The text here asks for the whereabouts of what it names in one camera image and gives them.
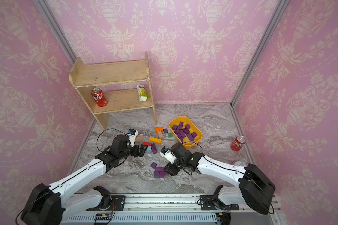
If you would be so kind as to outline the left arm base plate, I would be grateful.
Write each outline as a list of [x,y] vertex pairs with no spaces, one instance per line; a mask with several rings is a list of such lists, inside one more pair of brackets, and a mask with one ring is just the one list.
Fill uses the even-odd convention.
[[106,197],[97,207],[89,208],[87,211],[123,211],[125,199],[125,195],[113,195]]

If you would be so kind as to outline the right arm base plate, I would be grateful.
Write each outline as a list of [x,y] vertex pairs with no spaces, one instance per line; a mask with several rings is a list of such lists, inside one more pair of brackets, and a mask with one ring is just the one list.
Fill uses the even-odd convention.
[[197,204],[201,207],[202,211],[238,211],[238,204],[225,205],[218,198],[214,198],[211,195],[201,195]]

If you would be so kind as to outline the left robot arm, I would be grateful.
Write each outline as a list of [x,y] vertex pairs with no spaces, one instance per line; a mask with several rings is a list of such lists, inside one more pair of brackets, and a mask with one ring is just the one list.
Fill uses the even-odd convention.
[[135,135],[118,135],[112,145],[95,156],[86,166],[50,185],[37,185],[15,222],[26,225],[59,225],[62,221],[91,208],[115,211],[111,192],[102,186],[75,196],[92,180],[121,165],[129,156],[142,157],[146,145],[137,145]]

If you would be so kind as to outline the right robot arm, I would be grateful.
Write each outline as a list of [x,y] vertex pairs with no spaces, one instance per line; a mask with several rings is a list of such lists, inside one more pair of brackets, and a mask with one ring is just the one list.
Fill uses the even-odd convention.
[[184,171],[213,176],[229,183],[230,187],[219,185],[209,203],[219,210],[231,210],[233,204],[246,204],[262,215],[268,215],[272,207],[275,185],[254,164],[247,166],[229,165],[214,160],[202,152],[191,153],[181,143],[170,149],[162,147],[160,155],[168,160],[164,170],[171,176]]

